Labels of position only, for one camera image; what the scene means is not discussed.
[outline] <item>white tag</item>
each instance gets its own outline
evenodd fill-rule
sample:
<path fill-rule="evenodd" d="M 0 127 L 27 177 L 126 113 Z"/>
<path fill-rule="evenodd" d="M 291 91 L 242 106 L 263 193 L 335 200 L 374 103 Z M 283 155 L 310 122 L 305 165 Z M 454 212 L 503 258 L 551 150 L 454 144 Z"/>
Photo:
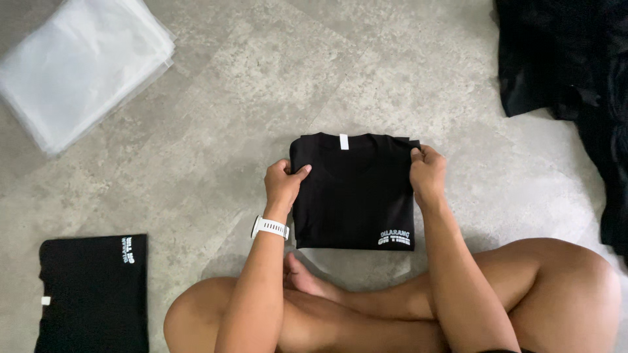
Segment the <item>white tag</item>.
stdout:
<path fill-rule="evenodd" d="M 340 149 L 349 149 L 349 138 L 345 134 L 340 134 Z"/>

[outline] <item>hand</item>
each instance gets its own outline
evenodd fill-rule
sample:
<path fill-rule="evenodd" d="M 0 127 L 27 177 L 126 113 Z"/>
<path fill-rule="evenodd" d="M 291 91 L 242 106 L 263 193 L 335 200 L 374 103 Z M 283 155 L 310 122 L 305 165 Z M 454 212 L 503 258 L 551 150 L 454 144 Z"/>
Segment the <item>hand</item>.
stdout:
<path fill-rule="evenodd" d="M 437 206 L 445 199 L 445 167 L 447 160 L 432 147 L 421 145 L 410 151 L 410 184 L 414 189 L 414 198 L 422 211 Z"/>
<path fill-rule="evenodd" d="M 295 174 L 290 175 L 290 161 L 288 160 L 279 160 L 268 167 L 264 178 L 266 210 L 263 217 L 265 219 L 286 223 L 288 212 L 299 194 L 299 186 L 310 174 L 311 169 L 311 165 L 305 165 Z"/>

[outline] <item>white plastic bag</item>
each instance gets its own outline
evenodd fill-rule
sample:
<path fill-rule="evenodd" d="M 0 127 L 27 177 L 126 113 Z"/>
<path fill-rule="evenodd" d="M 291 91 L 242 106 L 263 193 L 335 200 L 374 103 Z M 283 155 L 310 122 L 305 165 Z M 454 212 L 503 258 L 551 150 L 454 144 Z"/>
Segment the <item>white plastic bag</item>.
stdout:
<path fill-rule="evenodd" d="M 161 75 L 173 39 L 141 0 L 69 0 L 0 62 L 0 93 L 55 155 Z"/>

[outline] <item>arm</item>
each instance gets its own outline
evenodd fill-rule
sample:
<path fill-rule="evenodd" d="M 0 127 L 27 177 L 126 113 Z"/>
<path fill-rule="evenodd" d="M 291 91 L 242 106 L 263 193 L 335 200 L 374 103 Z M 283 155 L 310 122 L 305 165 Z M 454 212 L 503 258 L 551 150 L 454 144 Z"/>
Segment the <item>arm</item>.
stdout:
<path fill-rule="evenodd" d="M 425 244 L 436 315 L 453 351 L 520 352 L 512 324 L 467 249 L 445 200 L 447 161 L 433 148 L 412 150 L 410 182 L 425 223 Z"/>
<path fill-rule="evenodd" d="M 266 171 L 266 210 L 263 217 L 282 224 L 311 166 L 294 175 L 280 160 Z M 218 330 L 216 353 L 274 352 L 283 319 L 283 247 L 277 234 L 259 232 L 237 280 Z"/>

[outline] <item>white print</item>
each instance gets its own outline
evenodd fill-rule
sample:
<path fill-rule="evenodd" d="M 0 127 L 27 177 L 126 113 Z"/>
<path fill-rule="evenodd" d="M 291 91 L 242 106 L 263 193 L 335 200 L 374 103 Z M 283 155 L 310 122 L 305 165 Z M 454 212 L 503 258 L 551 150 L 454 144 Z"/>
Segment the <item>white print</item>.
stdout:
<path fill-rule="evenodd" d="M 131 252 L 131 237 L 122 238 L 122 260 L 124 263 L 135 263 L 133 253 Z"/>
<path fill-rule="evenodd" d="M 397 229 L 386 232 L 381 232 L 381 237 L 377 241 L 378 245 L 391 242 L 402 242 L 405 245 L 410 245 L 410 233 L 406 231 L 399 231 Z"/>

